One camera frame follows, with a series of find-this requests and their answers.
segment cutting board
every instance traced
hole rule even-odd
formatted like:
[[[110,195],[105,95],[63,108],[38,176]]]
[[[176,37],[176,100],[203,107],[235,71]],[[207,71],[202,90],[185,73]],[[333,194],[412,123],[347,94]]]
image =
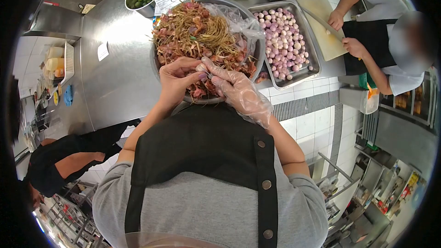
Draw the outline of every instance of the cutting board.
[[[297,0],[297,2],[301,7],[310,10],[324,21],[328,21],[329,14],[333,11],[328,0]],[[348,52],[337,37],[334,35],[328,35],[326,33],[326,28],[323,27],[323,25],[313,19],[309,14],[304,14],[314,32],[325,61]],[[339,30],[339,33],[344,36],[342,29]]]

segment blue cloth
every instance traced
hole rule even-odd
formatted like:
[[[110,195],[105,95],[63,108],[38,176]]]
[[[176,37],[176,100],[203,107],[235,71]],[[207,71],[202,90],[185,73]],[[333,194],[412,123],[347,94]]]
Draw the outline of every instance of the blue cloth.
[[[72,85],[68,85],[66,91],[64,92],[64,103],[66,106],[70,107],[74,101],[74,95],[72,94]]]

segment hand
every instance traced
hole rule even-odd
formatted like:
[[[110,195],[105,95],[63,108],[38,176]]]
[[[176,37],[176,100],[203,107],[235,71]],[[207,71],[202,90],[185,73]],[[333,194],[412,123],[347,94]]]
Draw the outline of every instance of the hand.
[[[328,19],[328,24],[331,25],[336,31],[340,30],[343,26],[343,16],[339,10],[335,9],[331,12]]]
[[[266,97],[256,90],[246,75],[221,69],[207,57],[203,57],[202,62],[214,75],[211,82],[216,86],[218,94],[225,98],[225,101],[234,107],[239,114],[250,117],[267,129],[273,106]]]
[[[187,72],[195,71],[195,67],[200,63],[201,61],[194,58],[181,57],[159,69],[162,91],[158,103],[162,107],[166,110],[175,108],[184,99],[188,86],[207,77],[204,72],[185,76]]]
[[[343,47],[356,58],[365,58],[369,52],[360,41],[354,38],[344,38],[341,41]]]
[[[104,161],[104,157],[106,156],[106,154],[102,153],[102,152],[95,152],[94,153],[94,159],[98,162],[103,162]]]

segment white shirt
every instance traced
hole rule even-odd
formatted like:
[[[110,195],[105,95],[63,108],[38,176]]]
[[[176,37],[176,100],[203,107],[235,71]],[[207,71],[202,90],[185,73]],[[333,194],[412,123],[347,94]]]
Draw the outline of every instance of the white shirt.
[[[381,19],[398,19],[402,14],[408,11],[407,6],[401,0],[367,0],[375,5],[363,14],[357,16],[357,21],[372,21]],[[387,25],[387,31],[390,34],[393,24]],[[411,75],[401,70],[397,65],[382,68],[382,71],[389,75],[389,85],[394,96],[410,91],[421,85],[424,79],[424,73],[420,75]]]

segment woman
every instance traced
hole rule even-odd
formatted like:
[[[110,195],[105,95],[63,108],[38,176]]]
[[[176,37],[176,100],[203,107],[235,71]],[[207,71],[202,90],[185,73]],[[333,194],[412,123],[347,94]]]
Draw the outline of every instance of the woman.
[[[183,77],[201,62],[229,106],[193,105],[170,116],[186,87],[206,78]],[[320,247],[328,232],[323,195],[300,147],[251,81],[205,57],[180,58],[160,77],[159,101],[93,198],[104,238],[114,247],[145,245],[124,237],[138,231],[221,247]]]

